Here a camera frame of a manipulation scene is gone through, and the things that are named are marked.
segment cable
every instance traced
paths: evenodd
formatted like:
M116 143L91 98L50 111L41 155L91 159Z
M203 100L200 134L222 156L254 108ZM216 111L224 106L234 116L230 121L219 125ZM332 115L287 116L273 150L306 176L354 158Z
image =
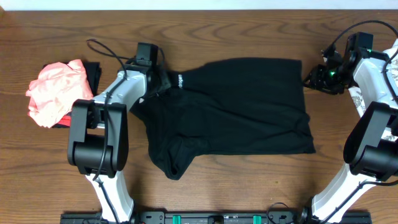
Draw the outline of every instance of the cable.
M272 223L272 224L276 224L271 218L269 218L269 210L271 210L272 208L273 208L273 206L275 206L275 205L285 205L285 207L286 208L289 208L285 203L283 203L283 202L275 202L275 203L273 203L269 208L268 208L268 210L267 210L267 219Z
M109 52L111 53L111 55L106 54L106 53L103 53L103 52L100 52L99 50L94 49L94 48L89 44L90 41L92 41L92 42L94 42L94 43L96 43L96 44L102 46L102 47L105 48L107 51L109 51ZM123 71L124 71L123 78L122 78L115 86L113 86L112 89L111 89L110 91L108 91L108 92L106 93L105 102L104 102L104 126L105 126L105 127L104 127L104 128L105 128L105 134L104 134L104 149L103 149L103 152L102 152L102 155L101 155L101 162L99 163L97 173L95 174L95 176L94 176L94 178L93 178L93 181L95 181L95 180L98 178L98 176L101 174L101 169L102 169L102 166L103 166L104 160L105 160L106 148L107 148L107 146L108 146L108 116L109 116L109 114L108 114L108 101L109 101L109 99L111 98L112 93L115 91L115 89L117 89L117 87L119 87L119 85L122 84L122 82L125 81L125 80L127 79L127 70L126 70L126 67L124 66L123 62L121 61L120 57L117 56L109 47L105 46L105 45L102 44L101 42L97 41L96 39L88 39L88 40L87 40L87 46L88 46L91 50L94 50L95 52L98 52L98 53L100 53L100 54L103 54L103 55L107 55L107 56L111 56L111 57L116 58L116 59L118 60L118 62L121 64L121 66L122 66L122 68L123 68Z
M392 25L390 25L390 24L388 24L388 23L386 23L386 22L383 22L383 21L379 21L379 20L369 20L369 21L362 21L362 22L359 22L359 23L354 24L354 25L350 26L349 28L345 29L340 35L338 35L338 36L336 37L336 39L330 44L330 46L332 46L333 44L335 44L336 41L337 41L338 39L340 39L340 37L343 36L343 35L344 35L347 31L349 31L350 29L352 29L352 28L354 28L354 27L357 27L357 26L359 26L359 25L362 25L362 24L367 24L367 23L382 24L382 25L384 25L384 26L390 28L390 30L392 30L393 33L394 33L394 34L397 36L397 38L398 38L398 31L397 31L397 29L396 29L395 27L393 27ZM387 61L385 62L384 66L383 66L383 68L382 68L382 74L383 74L383 77L384 77L384 81L387 83L387 87L388 87L389 91L391 92L391 95L392 95L392 97L393 97L395 103L398 104L398 96L396 95L394 89L392 88L392 85L391 85L391 83L390 83L390 80L389 80L388 77L387 77L387 65L388 65L389 63L391 63L392 59L393 59L395 56L397 56L397 55L398 55L398 49L397 49L396 52L390 57L390 59L387 60Z
M364 181L362 183L360 183L357 188L346 198L346 200L344 200L344 202L335 209L335 211L333 211L325 220L323 220L321 222L321 224L326 224L329 219L331 219L334 215L336 215L336 213L342 209L353 197L356 193L358 193L359 190L361 190L363 188L363 186L365 186L366 184L373 184L376 186L383 186L383 187L390 187L390 186L395 186L398 185L398 180L393 181L393 182L389 182L389 183L380 183L380 182L372 182L372 181Z
M102 181L98 180L98 179L97 179L95 182L97 182L98 185L99 185L99 187L101 188L102 193L103 193L104 196L105 196L106 203L108 204L108 206L110 207L110 209L111 209L111 211L112 211L112 214L113 214L113 217L114 217L114 219L115 219L116 224L120 224L120 223L119 223L119 220L118 220L118 217L117 217L117 215L116 215L116 210L114 209L114 207L113 207L113 205L112 205L112 203L111 203L111 200L109 199L109 196L108 196L108 194L106 193L106 190L105 190L105 188L104 188L104 183L103 183Z

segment white backdrop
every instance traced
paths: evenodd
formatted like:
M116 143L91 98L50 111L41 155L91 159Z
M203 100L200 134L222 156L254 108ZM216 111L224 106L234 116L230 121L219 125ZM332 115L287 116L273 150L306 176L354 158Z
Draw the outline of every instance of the white backdrop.
M5 10L398 9L398 0L0 0Z

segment pink fabric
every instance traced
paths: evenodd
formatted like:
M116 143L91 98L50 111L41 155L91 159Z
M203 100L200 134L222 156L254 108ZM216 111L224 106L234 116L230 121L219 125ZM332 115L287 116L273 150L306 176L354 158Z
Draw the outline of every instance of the pink fabric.
M80 59L67 65L60 62L47 65L37 80L31 81L26 96L30 96L28 115L46 128L51 128L71 112L77 99L93 98Z

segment wooden surface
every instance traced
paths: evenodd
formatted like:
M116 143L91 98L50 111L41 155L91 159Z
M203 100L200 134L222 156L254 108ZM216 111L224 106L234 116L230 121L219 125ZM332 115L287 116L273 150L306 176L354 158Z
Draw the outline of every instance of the wooden surface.
M170 68L185 70L234 57L302 60L306 75L345 28L381 19L398 27L396 11L101 11L6 12L0 21L0 220L59 223L63 212L97 211L95 192L67 162L67 129L38 127L27 116L29 82L43 64L75 58L101 62L99 90L119 64L86 47L97 38L119 55L133 56L137 42L161 46ZM390 30L363 25L374 49L391 47ZM338 42L343 51L344 38ZM147 154L145 126L129 114L127 188L143 207L169 211L266 210L274 202L299 208L323 190L343 164L345 140L359 116L349 94L305 90L316 154L200 156L181 180L166 178ZM353 208L375 223L397 223L398 187L376 187Z

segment pink plastic bag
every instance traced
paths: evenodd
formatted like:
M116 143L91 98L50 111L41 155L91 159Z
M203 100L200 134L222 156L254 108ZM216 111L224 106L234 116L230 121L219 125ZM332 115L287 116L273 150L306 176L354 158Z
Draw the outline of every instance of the pink plastic bag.
M31 81L26 96L30 96L28 115L46 128L51 128L71 112L77 99L93 98L80 59L67 65L60 62L47 65L37 80Z

